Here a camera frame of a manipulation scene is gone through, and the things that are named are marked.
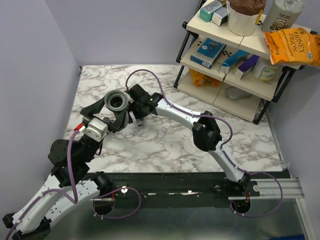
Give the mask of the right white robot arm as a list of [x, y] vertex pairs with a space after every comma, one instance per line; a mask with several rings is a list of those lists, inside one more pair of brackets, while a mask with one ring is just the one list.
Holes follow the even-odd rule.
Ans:
[[163, 94], [150, 95], [136, 84], [127, 90], [133, 100], [131, 111], [136, 119], [149, 114], [166, 117], [192, 131], [194, 145], [208, 152], [223, 169], [230, 191], [241, 196], [248, 190], [250, 175], [240, 169], [228, 150], [223, 148], [221, 130], [211, 112], [195, 112], [169, 101]]

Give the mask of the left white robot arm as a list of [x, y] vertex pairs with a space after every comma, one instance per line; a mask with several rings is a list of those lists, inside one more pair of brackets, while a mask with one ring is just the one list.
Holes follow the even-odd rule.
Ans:
[[107, 197], [114, 189], [103, 172], [97, 172], [84, 184], [88, 163], [101, 153], [109, 132], [116, 133], [130, 122], [125, 96], [105, 96], [81, 110], [82, 122], [69, 140], [55, 140], [48, 154], [53, 164], [51, 173], [40, 190], [18, 212], [8, 213], [3, 223], [9, 229], [6, 239], [42, 240], [51, 231], [51, 224], [94, 197]]

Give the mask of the clear plastic pipe fitting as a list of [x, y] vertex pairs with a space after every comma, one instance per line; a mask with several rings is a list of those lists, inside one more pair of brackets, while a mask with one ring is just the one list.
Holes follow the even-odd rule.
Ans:
[[141, 118], [141, 119], [137, 119], [136, 120], [136, 126], [138, 128], [144, 128], [146, 126], [146, 121], [144, 118]]

